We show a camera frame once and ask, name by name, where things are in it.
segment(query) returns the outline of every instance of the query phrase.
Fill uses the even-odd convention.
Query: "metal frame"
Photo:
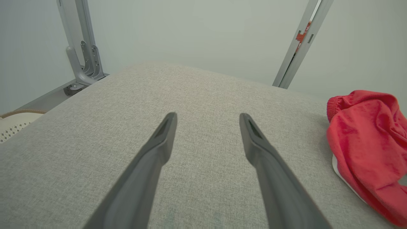
[[[278,70],[277,76],[274,79],[273,86],[278,87],[284,77],[284,74],[287,72],[288,66],[290,65],[291,60],[293,59],[294,53],[300,43],[296,38],[298,34],[304,34],[306,27],[308,26],[309,19],[314,12],[315,7],[317,6],[318,0],[309,0],[304,14],[302,15],[300,24],[298,25],[297,30],[295,31],[294,38],[291,41],[291,44],[288,48],[287,54],[284,57],[284,60],[281,64],[280,69]]]
[[[298,30],[301,30],[301,28],[303,28],[301,30],[302,32],[305,30],[317,3],[318,3],[318,0],[309,1],[308,5],[306,7],[306,10],[304,12],[304,15],[301,19]],[[273,86],[285,88],[285,89],[288,88],[288,86],[290,85],[291,81],[293,80],[293,78],[295,76],[295,73],[297,72],[298,68],[300,67],[302,61],[304,60],[304,57],[309,50],[309,47],[311,46],[312,42],[314,41],[314,39],[317,35],[317,32],[319,31],[319,29],[322,25],[322,22],[324,21],[325,16],[327,15],[332,3],[333,3],[333,0],[322,0],[321,1],[321,4],[319,5],[319,8],[308,29],[308,32],[305,35],[303,42],[301,43],[300,49],[298,50],[293,61],[291,62],[291,59],[293,58],[295,50],[297,49],[297,46],[299,44],[299,41],[296,40],[298,33],[296,33],[294,35],[294,39],[291,42],[289,50],[287,51],[287,54],[284,58],[283,64],[281,65],[281,67],[278,71],[278,74],[274,80]]]
[[[315,14],[314,19],[312,20],[311,26],[308,29],[307,34],[305,35],[300,49],[298,50],[295,58],[293,59],[292,63],[290,64],[287,72],[285,73],[279,87],[287,89],[290,85],[291,81],[293,80],[295,74],[297,73],[298,69],[302,61],[305,58],[306,53],[308,52],[312,42],[315,40],[315,37],[321,28],[322,22],[324,21],[333,0],[322,0],[319,8]]]
[[[60,90],[64,89],[65,87],[67,87],[67,86],[69,86],[69,85],[71,85],[71,84],[74,84],[75,82],[76,82],[76,79],[71,80],[71,81],[69,81],[68,83],[66,83],[66,84],[64,84],[64,85],[62,85],[62,86],[57,87],[56,89],[54,89],[54,90],[52,90],[52,91],[50,91],[50,92],[48,92],[48,93],[46,93],[46,94],[44,94],[44,95],[42,95],[42,96],[36,98],[35,100],[33,100],[33,101],[27,103],[26,105],[21,106],[20,108],[17,108],[17,109],[15,109],[15,110],[27,109],[27,108],[31,107],[33,104],[36,104],[38,101],[42,100],[43,98],[48,97],[48,96],[50,96],[50,95],[56,93],[57,91],[60,91]]]
[[[77,6],[77,11],[78,11],[78,16],[79,16],[79,22],[81,24],[82,28],[82,35],[83,39],[87,44],[88,52],[92,53],[92,45],[95,45],[95,38],[93,35],[93,29],[92,29],[92,22],[90,20],[90,13],[89,13],[89,7],[88,7],[88,1],[87,0],[75,0],[76,6]],[[96,65],[94,64],[94,58],[90,56],[91,58],[91,64],[92,68],[96,69]]]
[[[85,60],[85,66],[83,68],[83,72],[86,75],[91,75],[91,74],[93,74],[94,69],[93,69],[92,59],[90,57],[88,45],[86,44],[86,42],[84,42],[84,41],[81,42],[81,48],[82,48],[83,58]]]
[[[90,77],[95,80],[100,80],[105,76],[103,75],[103,69],[102,69],[102,64],[100,62],[99,50],[95,45],[92,45],[92,53],[93,53],[94,64],[95,64],[95,72],[93,72],[93,74]]]
[[[69,31],[68,22],[65,15],[65,10],[63,8],[63,4],[61,0],[57,0],[57,5],[59,9],[59,14],[61,16],[62,25],[65,30],[66,39],[68,40],[68,47],[66,48],[66,53],[68,55],[69,62],[71,63],[72,71],[74,72],[76,81],[80,84],[84,85],[91,85],[96,83],[97,81],[85,75],[82,71],[81,65],[78,60],[78,56],[76,54],[75,48],[73,46],[73,39],[71,33]]]

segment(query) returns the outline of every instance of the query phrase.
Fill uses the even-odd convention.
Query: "textured fabric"
[[[370,206],[407,227],[407,119],[397,99],[356,90],[328,101],[329,145],[338,171]]]
[[[149,226],[268,227],[243,150],[239,114],[246,112],[333,227],[391,227],[335,175],[326,101],[155,63],[106,77],[0,145],[2,224],[84,225],[171,111],[178,126]]]

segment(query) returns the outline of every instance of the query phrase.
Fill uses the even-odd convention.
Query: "floor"
[[[51,95],[42,98],[35,104],[27,107],[27,109],[49,111],[67,99],[69,99],[69,96],[67,96],[63,89],[61,89]]]

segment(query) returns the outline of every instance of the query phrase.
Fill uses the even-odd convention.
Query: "gray cushion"
[[[150,226],[268,226],[243,151],[239,114],[246,112],[333,227],[390,227],[335,175],[326,101],[157,63],[108,76],[0,145],[3,226],[83,226],[171,111],[178,127]]]

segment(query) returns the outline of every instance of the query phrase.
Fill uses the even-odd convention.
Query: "red cloth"
[[[372,208],[393,224],[407,226],[407,119],[397,99],[356,90],[330,98],[329,145],[338,170]]]

